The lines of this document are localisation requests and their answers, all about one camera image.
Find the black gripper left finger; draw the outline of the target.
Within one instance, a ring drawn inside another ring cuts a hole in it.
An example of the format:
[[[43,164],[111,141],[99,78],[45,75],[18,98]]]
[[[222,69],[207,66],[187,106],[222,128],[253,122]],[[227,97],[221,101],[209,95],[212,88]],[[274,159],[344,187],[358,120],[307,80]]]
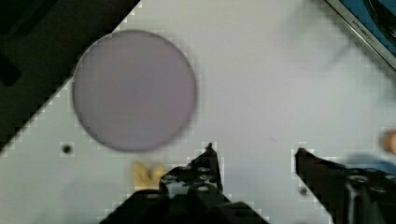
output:
[[[99,224],[268,224],[249,205],[223,194],[217,152],[211,145],[185,166],[142,189]]]

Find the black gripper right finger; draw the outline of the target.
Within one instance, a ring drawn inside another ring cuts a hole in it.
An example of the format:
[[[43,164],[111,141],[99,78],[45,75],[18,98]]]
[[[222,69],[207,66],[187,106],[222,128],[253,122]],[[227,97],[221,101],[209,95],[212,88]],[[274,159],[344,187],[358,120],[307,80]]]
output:
[[[304,148],[294,155],[296,174],[331,215],[333,224],[395,224],[395,174],[348,168]]]

